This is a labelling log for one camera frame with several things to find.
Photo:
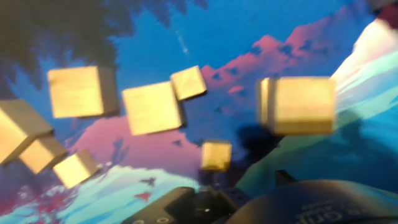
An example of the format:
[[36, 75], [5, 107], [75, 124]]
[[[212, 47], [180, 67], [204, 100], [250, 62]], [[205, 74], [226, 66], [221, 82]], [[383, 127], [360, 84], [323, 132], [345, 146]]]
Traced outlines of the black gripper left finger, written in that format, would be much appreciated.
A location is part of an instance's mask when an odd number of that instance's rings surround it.
[[121, 224], [225, 224], [249, 202], [237, 188], [177, 187], [126, 218]]

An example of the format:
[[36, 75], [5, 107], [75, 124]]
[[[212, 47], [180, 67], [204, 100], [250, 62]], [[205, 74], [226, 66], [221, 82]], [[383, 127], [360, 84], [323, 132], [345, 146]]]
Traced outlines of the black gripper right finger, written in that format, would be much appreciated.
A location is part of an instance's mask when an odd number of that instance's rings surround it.
[[295, 178], [292, 177], [287, 171], [285, 170], [276, 170], [275, 171], [275, 185], [276, 186], [283, 186], [287, 184], [291, 184], [295, 182]]

